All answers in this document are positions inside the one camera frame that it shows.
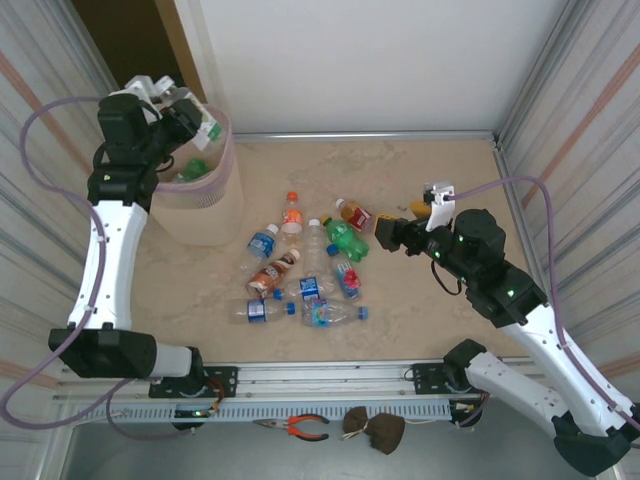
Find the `corrugated metal wall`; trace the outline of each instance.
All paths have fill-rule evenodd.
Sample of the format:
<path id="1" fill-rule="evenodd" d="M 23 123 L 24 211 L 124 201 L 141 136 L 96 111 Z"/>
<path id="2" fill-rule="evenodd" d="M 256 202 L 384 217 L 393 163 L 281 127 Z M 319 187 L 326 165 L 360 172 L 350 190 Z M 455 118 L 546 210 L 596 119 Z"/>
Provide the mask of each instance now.
<path id="1" fill-rule="evenodd" d="M 111 90 L 62 3 L 0 3 L 0 391 L 48 353 L 49 329 L 66 324 L 84 264 L 85 212 L 40 190 L 18 153 L 20 127 L 42 104 Z M 84 195 L 88 159 L 101 139 L 95 112 L 61 109 L 34 126 L 28 150 L 42 177 Z M 19 391 L 11 411 L 47 421 L 59 369 Z M 0 421 L 0 478 L 35 478 L 46 435 Z"/>
<path id="2" fill-rule="evenodd" d="M 640 400 L 640 2 L 574 2 L 520 112 L 501 133 L 510 174 L 551 191 L 567 327 L 603 373 Z M 546 261 L 544 201 L 518 185 Z"/>

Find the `white wall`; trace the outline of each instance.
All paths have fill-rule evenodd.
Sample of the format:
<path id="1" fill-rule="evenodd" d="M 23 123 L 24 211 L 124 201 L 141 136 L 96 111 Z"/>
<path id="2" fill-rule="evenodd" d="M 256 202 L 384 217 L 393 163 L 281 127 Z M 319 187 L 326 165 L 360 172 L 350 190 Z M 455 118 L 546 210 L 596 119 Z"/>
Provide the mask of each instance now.
<path id="1" fill-rule="evenodd" d="M 495 129 L 566 0 L 176 0 L 240 132 Z"/>

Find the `bottle label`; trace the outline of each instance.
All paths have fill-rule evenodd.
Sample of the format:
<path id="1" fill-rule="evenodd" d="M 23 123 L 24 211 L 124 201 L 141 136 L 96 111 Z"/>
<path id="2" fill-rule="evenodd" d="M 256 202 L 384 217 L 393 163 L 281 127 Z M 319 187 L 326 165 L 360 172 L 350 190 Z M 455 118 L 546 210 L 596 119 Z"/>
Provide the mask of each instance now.
<path id="1" fill-rule="evenodd" d="M 335 267 L 336 278 L 340 288 L 347 298 L 355 298 L 360 294 L 358 287 L 361 286 L 358 274 L 349 262 L 338 263 Z"/>
<path id="2" fill-rule="evenodd" d="M 282 212 L 282 231 L 284 233 L 298 233 L 302 231 L 302 212 L 289 208 Z"/>
<path id="3" fill-rule="evenodd" d="M 295 257 L 289 252 L 285 253 L 280 259 L 271 262 L 256 273 L 247 283 L 247 288 L 265 298 L 275 290 L 284 274 L 293 267 L 294 263 L 296 263 Z"/>
<path id="4" fill-rule="evenodd" d="M 320 298 L 320 290 L 316 277 L 300 279 L 300 294 L 302 295 L 302 300 Z"/>
<path id="5" fill-rule="evenodd" d="M 347 221 L 358 231 L 362 230 L 364 223 L 371 218 L 371 214 L 363 208 L 356 208 Z"/>
<path id="6" fill-rule="evenodd" d="M 249 323 L 265 323 L 267 321 L 264 300 L 250 300 L 247 302 L 247 320 L 249 320 Z"/>
<path id="7" fill-rule="evenodd" d="M 264 254 L 265 258 L 269 258 L 275 243 L 275 240 L 266 233 L 258 232 L 249 242 L 249 247 L 257 248 Z"/>
<path id="8" fill-rule="evenodd" d="M 329 308 L 325 299 L 311 300 L 311 326 L 329 328 Z"/>

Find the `plastic bottle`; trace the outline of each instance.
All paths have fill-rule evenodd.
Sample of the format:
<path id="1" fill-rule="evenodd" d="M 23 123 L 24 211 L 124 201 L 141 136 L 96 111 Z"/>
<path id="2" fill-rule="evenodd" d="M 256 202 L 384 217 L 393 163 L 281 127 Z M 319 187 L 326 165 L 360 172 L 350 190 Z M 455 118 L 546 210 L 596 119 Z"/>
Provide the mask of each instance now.
<path id="1" fill-rule="evenodd" d="M 336 323 L 349 323 L 369 318 L 367 307 L 356 307 L 339 300 L 316 298 L 302 303 L 302 323 L 309 327 L 329 328 Z"/>
<path id="2" fill-rule="evenodd" d="M 282 238 L 287 245 L 295 245 L 302 236 L 302 210 L 296 192 L 287 193 L 282 211 Z"/>
<path id="3" fill-rule="evenodd" d="M 327 273 L 327 254 L 325 250 L 327 235 L 320 220 L 309 220 L 309 228 L 304 232 L 304 250 L 302 261 L 305 277 L 315 277 Z"/>
<path id="4" fill-rule="evenodd" d="M 280 284 L 286 273 L 300 260 L 300 252 L 292 248 L 278 260 L 271 262 L 247 282 L 252 297 L 266 298 Z"/>
<path id="5" fill-rule="evenodd" d="M 238 266 L 244 282 L 249 280 L 259 270 L 262 262 L 271 256 L 276 246 L 277 234 L 278 227 L 271 223 L 251 238 L 247 245 L 247 252 Z"/>
<path id="6" fill-rule="evenodd" d="M 273 291 L 273 298 L 292 302 L 326 297 L 336 289 L 336 281 L 331 275 L 301 278 Z"/>
<path id="7" fill-rule="evenodd" d="M 280 302 L 273 298 L 266 300 L 231 300 L 229 318 L 233 323 L 266 323 L 296 313 L 295 304 Z"/>
<path id="8" fill-rule="evenodd" d="M 360 297 L 360 278 L 351 266 L 349 259 L 340 253 L 337 245 L 333 243 L 327 247 L 327 253 L 330 257 L 331 271 L 336 277 L 345 298 L 352 300 Z"/>
<path id="9" fill-rule="evenodd" d="M 360 240 L 342 220 L 334 220 L 325 215 L 322 217 L 322 224 L 327 229 L 329 240 L 335 243 L 350 260 L 359 263 L 369 253 L 369 245 Z"/>
<path id="10" fill-rule="evenodd" d="M 174 182 L 193 182 L 203 175 L 209 173 L 211 169 L 201 158 L 192 158 L 185 167 L 176 174 Z"/>
<path id="11" fill-rule="evenodd" d="M 336 200 L 336 208 L 342 219 L 358 232 L 373 233 L 376 227 L 375 215 L 369 213 L 356 202 L 339 198 Z"/>

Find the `green soda bottle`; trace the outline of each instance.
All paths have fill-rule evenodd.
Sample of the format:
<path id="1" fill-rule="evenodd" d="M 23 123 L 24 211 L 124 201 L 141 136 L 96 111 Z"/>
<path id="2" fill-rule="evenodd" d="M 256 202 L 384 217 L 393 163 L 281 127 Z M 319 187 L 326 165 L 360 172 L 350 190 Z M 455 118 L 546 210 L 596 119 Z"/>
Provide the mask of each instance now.
<path id="1" fill-rule="evenodd" d="M 353 230 L 342 220 L 334 220 L 325 215 L 322 224 L 327 229 L 331 243 L 334 243 L 347 257 L 359 263 L 369 253 L 369 245 L 360 240 Z"/>
<path id="2" fill-rule="evenodd" d="M 210 170 L 204 160 L 192 158 L 187 162 L 182 171 L 175 176 L 174 181 L 193 182 L 204 174 L 209 173 Z"/>

